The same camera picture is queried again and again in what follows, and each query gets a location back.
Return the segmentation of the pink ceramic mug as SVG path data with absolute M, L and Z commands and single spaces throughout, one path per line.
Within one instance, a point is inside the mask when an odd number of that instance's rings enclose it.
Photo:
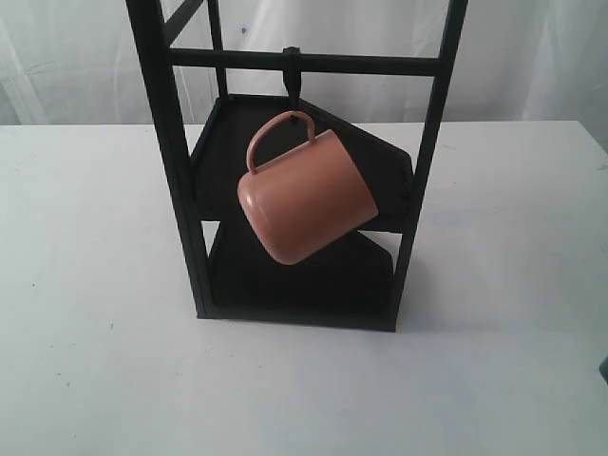
M 261 165 L 257 147 L 272 128 L 298 118 L 307 140 Z M 286 111 L 250 140 L 247 172 L 237 184 L 239 204 L 272 259 L 294 265 L 374 219 L 378 207 L 347 149 L 332 130 L 317 135 L 313 119 Z

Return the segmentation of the black metal shelf rack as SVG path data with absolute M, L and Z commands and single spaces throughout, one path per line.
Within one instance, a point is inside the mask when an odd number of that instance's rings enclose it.
M 237 198 L 248 142 L 291 110 L 283 50 L 225 49 L 216 2 L 208 3 L 212 47 L 176 47 L 199 8 L 185 1 L 164 16 L 157 1 L 127 3 L 198 318 L 394 331 L 466 2 L 448 3 L 432 58 L 300 52 L 301 76 L 423 76 L 433 84 L 416 158 L 300 97 L 298 110 L 345 145 L 379 213 L 295 266 L 268 256 Z

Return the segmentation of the white background curtain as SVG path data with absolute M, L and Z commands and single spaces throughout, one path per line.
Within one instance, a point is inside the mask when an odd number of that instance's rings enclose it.
M 222 1 L 229 50 L 436 55 L 444 1 Z M 355 123 L 419 122 L 425 78 L 307 74 L 302 94 Z M 603 1 L 472 1 L 445 116 L 576 120 L 607 136 Z M 3 124 L 136 124 L 150 119 L 122 1 L 1 5 Z

